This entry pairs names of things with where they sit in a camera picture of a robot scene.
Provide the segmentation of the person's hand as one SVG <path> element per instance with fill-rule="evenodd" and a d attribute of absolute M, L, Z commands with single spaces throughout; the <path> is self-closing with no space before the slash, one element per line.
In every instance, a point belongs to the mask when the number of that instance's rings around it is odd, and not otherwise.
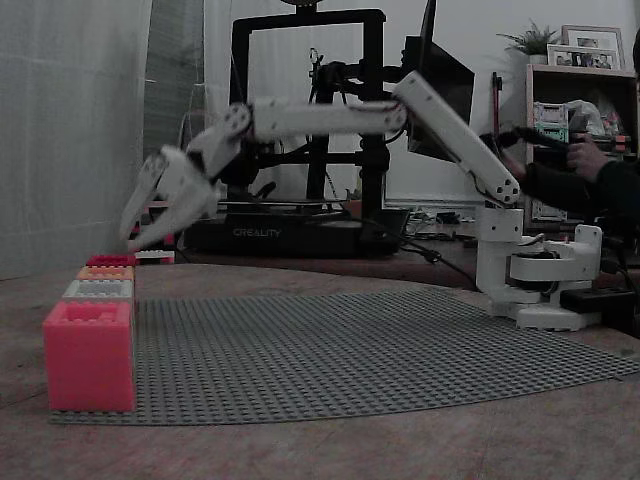
<path fill-rule="evenodd" d="M 570 144 L 567 165 L 590 183 L 596 183 L 601 170 L 611 162 L 589 135 L 583 135 L 577 143 Z"/>

